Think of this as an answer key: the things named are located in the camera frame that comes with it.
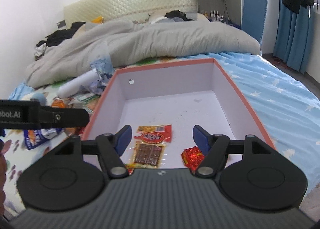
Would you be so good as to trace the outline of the left hand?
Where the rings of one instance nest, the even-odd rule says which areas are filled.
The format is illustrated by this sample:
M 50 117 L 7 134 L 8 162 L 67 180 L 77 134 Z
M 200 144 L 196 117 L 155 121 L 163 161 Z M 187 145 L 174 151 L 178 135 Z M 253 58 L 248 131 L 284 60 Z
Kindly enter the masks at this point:
M 1 141 L 1 150 L 0 150 L 0 214 L 1 217 L 4 214 L 5 208 L 4 208 L 4 202 L 5 202 L 5 192 L 4 192 L 4 184 L 6 182 L 7 176 L 7 161 L 3 155 L 3 146 L 4 143 Z

